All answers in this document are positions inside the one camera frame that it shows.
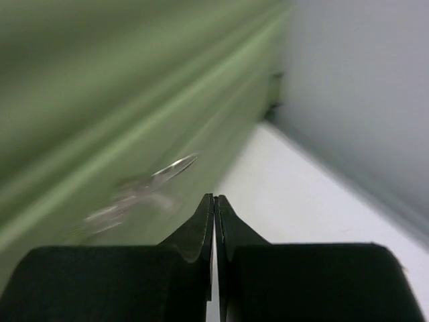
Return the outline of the green suitcase blue lining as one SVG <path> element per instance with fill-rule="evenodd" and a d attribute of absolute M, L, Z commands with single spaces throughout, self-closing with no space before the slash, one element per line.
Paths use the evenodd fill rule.
<path fill-rule="evenodd" d="M 2 1 L 1 247 L 284 1 Z"/>

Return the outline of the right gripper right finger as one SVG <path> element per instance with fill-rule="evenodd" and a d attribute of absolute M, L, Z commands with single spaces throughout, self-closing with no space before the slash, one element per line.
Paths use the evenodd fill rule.
<path fill-rule="evenodd" d="M 374 243 L 273 244 L 215 199 L 222 321 L 423 321 L 397 258 Z"/>

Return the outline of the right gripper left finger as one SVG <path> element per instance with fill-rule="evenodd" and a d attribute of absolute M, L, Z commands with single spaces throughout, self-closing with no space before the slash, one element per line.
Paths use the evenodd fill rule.
<path fill-rule="evenodd" d="M 204 321 L 212 290 L 214 197 L 155 246 L 28 252 L 1 295 L 2 321 Z"/>

